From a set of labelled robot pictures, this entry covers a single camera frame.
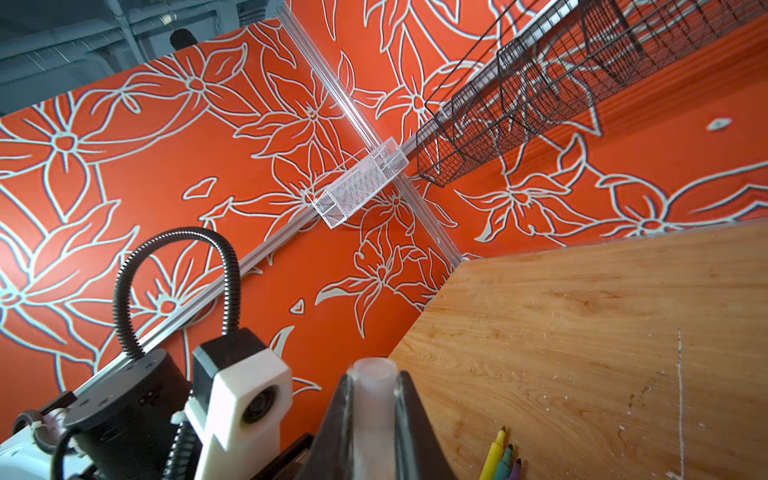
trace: black corrugated tube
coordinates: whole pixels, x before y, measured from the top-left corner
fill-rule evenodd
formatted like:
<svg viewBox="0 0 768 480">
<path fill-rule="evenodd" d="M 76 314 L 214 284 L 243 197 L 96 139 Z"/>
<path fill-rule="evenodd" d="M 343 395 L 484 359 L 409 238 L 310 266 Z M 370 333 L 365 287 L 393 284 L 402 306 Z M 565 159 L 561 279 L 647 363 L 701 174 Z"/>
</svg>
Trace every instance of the black corrugated tube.
<svg viewBox="0 0 768 480">
<path fill-rule="evenodd" d="M 210 244 L 221 255 L 224 269 L 224 320 L 222 335 L 234 332 L 240 325 L 240 264 L 237 254 L 226 238 L 213 230 L 202 227 L 182 227 L 163 232 L 150 238 L 138 247 L 120 267 L 118 279 L 114 283 L 112 315 L 114 328 L 123 351 L 129 359 L 136 360 L 144 356 L 139 345 L 134 327 L 131 325 L 131 283 L 136 271 L 152 253 L 182 240 L 198 240 Z"/>
<path fill-rule="evenodd" d="M 184 480 L 187 477 L 187 467 L 196 441 L 197 433 L 192 428 L 192 424 L 184 420 L 179 424 L 174 443 L 170 446 L 168 460 L 163 470 L 163 480 Z"/>
</svg>

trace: orange floral wallpaper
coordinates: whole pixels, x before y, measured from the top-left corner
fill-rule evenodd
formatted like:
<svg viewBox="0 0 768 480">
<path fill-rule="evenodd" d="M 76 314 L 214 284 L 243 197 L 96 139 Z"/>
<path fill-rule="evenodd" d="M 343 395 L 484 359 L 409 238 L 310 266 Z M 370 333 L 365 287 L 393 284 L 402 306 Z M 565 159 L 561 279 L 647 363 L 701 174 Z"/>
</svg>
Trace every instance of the orange floral wallpaper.
<svg viewBox="0 0 768 480">
<path fill-rule="evenodd" d="M 361 149 L 277 21 L 2 118 L 0 381 L 16 387 L 0 401 L 0 423 L 76 389 L 120 352 L 111 296 L 132 248 L 199 225 L 244 257 Z M 168 318 L 220 268 L 202 243 L 152 256 L 134 281 L 135 329 Z M 242 324 L 296 377 L 284 442 L 317 427 L 346 368 L 388 354 L 448 275 L 394 187 L 333 231 L 319 219 L 305 226 L 249 272 Z M 183 371 L 199 343 L 220 335 L 216 308 L 169 340 Z"/>
<path fill-rule="evenodd" d="M 382 137 L 405 141 L 430 118 L 431 95 L 453 91 L 547 2 L 515 2 L 481 39 L 509 3 L 323 0 L 294 11 L 329 62 L 354 72 L 352 96 Z M 467 259 L 764 216 L 767 27 L 760 17 L 445 188 L 418 178 L 415 162 L 412 180 Z"/>
<path fill-rule="evenodd" d="M 505 3 L 321 0 L 294 13 L 380 136 L 404 141 L 428 118 L 429 96 L 447 94 L 453 68 L 477 70 L 461 59 Z M 521 20 L 504 18 L 479 51 L 544 3 L 516 2 Z M 763 216 L 766 26 L 754 21 L 446 188 L 415 185 L 468 259 Z M 201 225 L 243 257 L 361 149 L 276 21 L 2 118 L 0 358 L 23 368 L 2 373 L 18 387 L 0 400 L 0 422 L 119 352 L 111 289 L 131 248 Z M 137 330 L 219 270 L 200 243 L 152 257 L 134 284 Z M 293 368 L 284 444 L 316 429 L 346 368 L 388 354 L 449 274 L 392 186 L 342 227 L 307 226 L 249 272 L 242 323 Z M 168 340 L 183 371 L 220 316 L 214 302 Z"/>
</svg>

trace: white scratch mark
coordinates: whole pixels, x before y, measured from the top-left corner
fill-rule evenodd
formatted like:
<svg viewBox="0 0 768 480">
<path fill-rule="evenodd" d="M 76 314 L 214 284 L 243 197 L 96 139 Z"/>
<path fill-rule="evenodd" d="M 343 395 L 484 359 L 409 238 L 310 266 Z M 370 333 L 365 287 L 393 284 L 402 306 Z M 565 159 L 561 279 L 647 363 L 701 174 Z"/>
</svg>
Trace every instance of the white scratch mark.
<svg viewBox="0 0 768 480">
<path fill-rule="evenodd" d="M 29 56 L 29 53 L 25 53 L 24 55 L 26 55 L 26 56 L 27 56 L 27 58 L 29 58 L 30 60 L 32 60 L 32 61 L 35 63 L 35 65 L 37 65 L 37 66 L 38 66 L 38 67 L 39 67 L 41 70 L 45 71 L 45 69 L 42 67 L 42 65 L 40 65 L 38 62 L 36 62 L 34 58 L 32 58 L 32 57 L 30 57 L 30 56 Z"/>
<path fill-rule="evenodd" d="M 63 54 L 63 53 L 61 53 L 61 50 L 59 50 L 59 49 L 58 49 L 58 48 L 56 48 L 56 47 L 53 47 L 53 49 L 54 49 L 54 50 L 56 50 L 56 52 L 57 52 L 59 55 L 61 55 L 61 57 L 62 57 L 64 60 L 66 60 L 66 61 L 67 61 L 67 63 L 72 63 L 71 61 L 69 61 L 69 58 L 66 58 L 66 57 L 64 56 L 64 54 Z"/>
<path fill-rule="evenodd" d="M 684 480 L 685 443 L 683 442 L 683 335 L 680 332 L 680 327 L 677 327 L 677 387 L 680 391 L 680 405 L 677 408 L 677 437 L 680 442 L 680 474 L 677 475 L 673 472 L 667 472 L 667 477 L 674 478 L 675 480 Z"/>
</svg>

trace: black cable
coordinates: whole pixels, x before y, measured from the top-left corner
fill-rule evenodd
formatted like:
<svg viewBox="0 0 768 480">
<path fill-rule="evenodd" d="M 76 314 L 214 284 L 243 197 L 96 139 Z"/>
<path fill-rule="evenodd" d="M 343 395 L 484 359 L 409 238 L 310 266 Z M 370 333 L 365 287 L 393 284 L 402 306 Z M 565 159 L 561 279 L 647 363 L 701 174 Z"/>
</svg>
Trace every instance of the black cable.
<svg viewBox="0 0 768 480">
<path fill-rule="evenodd" d="M 192 424 L 184 420 L 179 424 L 174 443 L 170 446 L 168 460 L 163 470 L 163 480 L 184 480 L 187 477 L 187 466 L 196 441 L 197 434 Z"/>
<path fill-rule="evenodd" d="M 64 480 L 64 454 L 67 451 L 69 440 L 79 433 L 77 429 L 67 429 L 58 440 L 51 458 L 51 480 Z"/>
<path fill-rule="evenodd" d="M 221 255 L 224 270 L 224 320 L 222 335 L 236 331 L 240 325 L 240 264 L 237 254 L 226 238 L 202 227 L 182 227 L 163 232 L 150 238 L 138 247 L 120 267 L 114 284 L 112 315 L 114 328 L 123 351 L 131 360 L 140 359 L 144 351 L 139 345 L 134 327 L 131 325 L 131 283 L 136 271 L 152 253 L 182 240 L 199 240 L 210 244 Z"/>
<path fill-rule="evenodd" d="M 16 417 L 16 421 L 13 422 L 13 430 L 11 430 L 11 435 L 16 435 L 27 425 L 32 425 L 35 422 L 42 421 L 43 415 L 37 410 L 25 410 L 24 412 L 19 413 L 18 417 Z"/>
</svg>

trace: wood grain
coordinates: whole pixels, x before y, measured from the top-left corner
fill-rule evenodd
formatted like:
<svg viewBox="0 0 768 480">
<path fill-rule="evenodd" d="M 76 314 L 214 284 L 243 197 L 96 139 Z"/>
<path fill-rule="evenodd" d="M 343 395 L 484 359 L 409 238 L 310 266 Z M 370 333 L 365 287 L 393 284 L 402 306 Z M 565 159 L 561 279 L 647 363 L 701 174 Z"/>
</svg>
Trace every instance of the wood grain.
<svg viewBox="0 0 768 480">
<path fill-rule="evenodd" d="M 463 263 L 390 358 L 461 479 L 501 425 L 529 480 L 768 478 L 767 238 L 756 222 Z"/>
</svg>

